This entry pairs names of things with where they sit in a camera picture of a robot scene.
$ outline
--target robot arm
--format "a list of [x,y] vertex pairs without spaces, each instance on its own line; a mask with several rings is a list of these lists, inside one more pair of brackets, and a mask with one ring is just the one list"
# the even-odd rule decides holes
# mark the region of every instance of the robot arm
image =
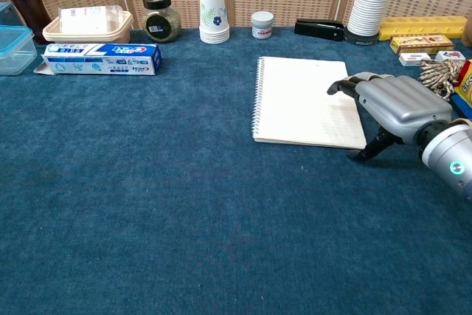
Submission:
[[379,124],[378,135],[349,157],[366,161],[389,146],[418,145],[426,166],[472,201],[472,127],[452,122],[452,107],[407,76],[361,73],[335,82],[328,94],[351,96]]

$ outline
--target spiral notebook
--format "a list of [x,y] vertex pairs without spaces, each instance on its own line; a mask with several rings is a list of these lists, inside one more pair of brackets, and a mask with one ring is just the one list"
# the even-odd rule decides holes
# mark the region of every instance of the spiral notebook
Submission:
[[252,136],[256,142],[363,149],[353,98],[328,88],[347,76],[344,62],[261,57]]

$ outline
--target twine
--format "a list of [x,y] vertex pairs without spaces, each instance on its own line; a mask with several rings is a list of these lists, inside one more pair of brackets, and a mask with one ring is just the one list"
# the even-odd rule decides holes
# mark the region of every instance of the twine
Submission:
[[449,102],[464,63],[463,60],[445,60],[441,63],[435,60],[423,60],[420,82],[437,96]]

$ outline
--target toothpaste box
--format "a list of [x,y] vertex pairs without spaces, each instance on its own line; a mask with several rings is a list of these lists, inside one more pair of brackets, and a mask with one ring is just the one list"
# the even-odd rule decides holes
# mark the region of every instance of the toothpaste box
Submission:
[[55,74],[155,75],[156,44],[49,44],[43,54]]

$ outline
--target glass jar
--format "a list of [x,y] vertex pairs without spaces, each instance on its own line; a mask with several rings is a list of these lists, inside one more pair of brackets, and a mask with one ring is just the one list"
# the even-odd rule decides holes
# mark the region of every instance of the glass jar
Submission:
[[142,0],[145,12],[142,28],[154,42],[174,41],[181,32],[180,15],[170,7],[170,0]]

